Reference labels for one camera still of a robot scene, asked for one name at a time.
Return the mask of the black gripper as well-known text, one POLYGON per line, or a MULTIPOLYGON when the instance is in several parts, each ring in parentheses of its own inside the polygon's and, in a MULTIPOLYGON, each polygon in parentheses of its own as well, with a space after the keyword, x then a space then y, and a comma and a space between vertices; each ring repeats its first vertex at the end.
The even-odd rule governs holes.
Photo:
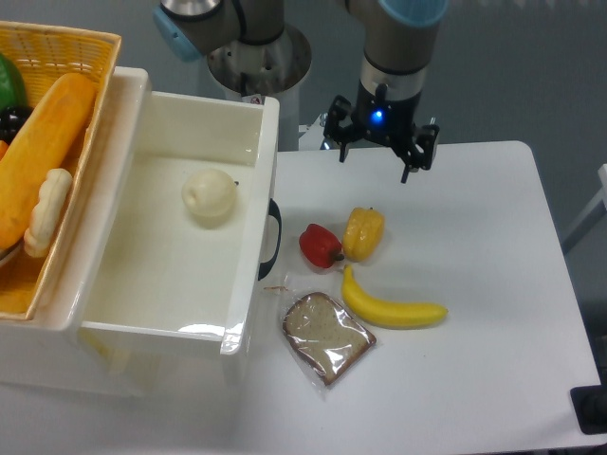
POLYGON ((437 124, 414 124, 420 98, 421 91, 404 100, 377 100, 360 82, 355 107, 343 96, 333 99, 323 135, 339 147, 340 163, 350 145, 362 139, 392 148, 404 163, 400 182, 405 184, 410 173, 432 167, 438 145, 437 124))

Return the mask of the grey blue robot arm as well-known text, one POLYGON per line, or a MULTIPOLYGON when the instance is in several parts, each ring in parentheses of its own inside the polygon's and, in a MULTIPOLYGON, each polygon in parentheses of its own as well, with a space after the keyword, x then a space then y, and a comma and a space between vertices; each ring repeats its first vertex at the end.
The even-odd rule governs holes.
MULTIPOLYGON (((332 101, 324 137, 345 159, 366 140, 390 148, 403 176, 431 168, 439 127, 418 126, 414 113, 446 1, 342 1, 364 27, 357 98, 332 101)), ((161 1, 158 32, 185 62, 204 57, 214 79, 239 98, 278 97, 296 87, 311 65, 309 43, 285 21, 282 1, 161 1)))

